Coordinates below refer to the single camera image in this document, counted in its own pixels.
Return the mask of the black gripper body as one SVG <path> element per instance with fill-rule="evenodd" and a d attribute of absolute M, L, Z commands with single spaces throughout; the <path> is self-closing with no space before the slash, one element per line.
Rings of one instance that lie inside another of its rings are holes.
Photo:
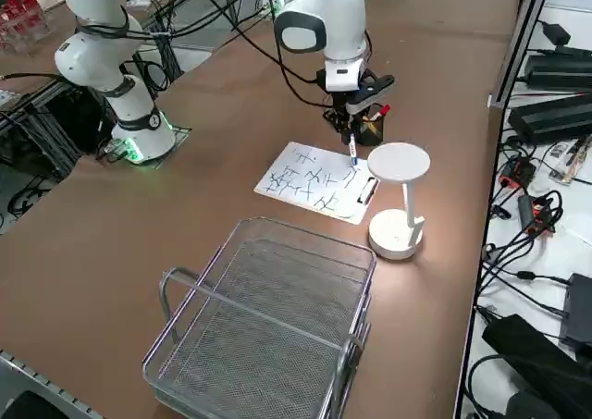
<path fill-rule="evenodd" d="M 324 109 L 339 109 L 346 105 L 348 99 L 348 92 L 332 92 L 327 88 L 327 74 L 326 71 L 322 68 L 316 71 L 315 73 L 316 85 L 323 91 L 325 97 L 321 103 L 321 107 Z"/>

